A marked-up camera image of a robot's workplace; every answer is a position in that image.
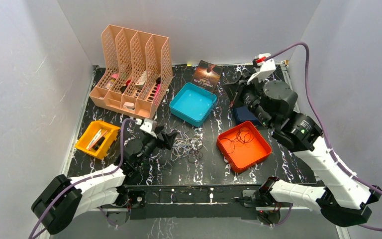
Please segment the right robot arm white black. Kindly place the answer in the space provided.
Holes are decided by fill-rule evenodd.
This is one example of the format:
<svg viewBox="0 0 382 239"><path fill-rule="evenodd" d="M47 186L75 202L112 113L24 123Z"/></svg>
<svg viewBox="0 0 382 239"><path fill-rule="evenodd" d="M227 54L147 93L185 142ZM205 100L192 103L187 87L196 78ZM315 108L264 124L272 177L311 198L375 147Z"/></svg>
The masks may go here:
<svg viewBox="0 0 382 239"><path fill-rule="evenodd" d="M294 110L298 95L283 81L248 83L238 80L224 85L232 106L245 106L273 138L302 159L322 180L323 186L303 186L270 177L245 203L291 203L318 211L340 227L365 224L369 204L379 195L355 180L347 166L340 166L327 148L322 129L309 116Z"/></svg>

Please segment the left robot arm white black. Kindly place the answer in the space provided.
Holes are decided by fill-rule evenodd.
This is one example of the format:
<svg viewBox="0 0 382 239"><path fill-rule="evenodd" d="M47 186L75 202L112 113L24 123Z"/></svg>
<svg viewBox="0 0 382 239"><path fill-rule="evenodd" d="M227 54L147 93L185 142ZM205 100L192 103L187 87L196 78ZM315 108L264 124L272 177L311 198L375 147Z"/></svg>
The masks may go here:
<svg viewBox="0 0 382 239"><path fill-rule="evenodd" d="M177 131L165 132L163 128L157 126L149 132L143 131L141 138L129 141L121 138L119 156L104 169L72 178L64 174L54 177L31 206L38 224L55 235L75 217L91 209L128 204L129 195L122 189L124 181L133 177L139 164L149 159L155 149L171 150L174 146Z"/></svg>

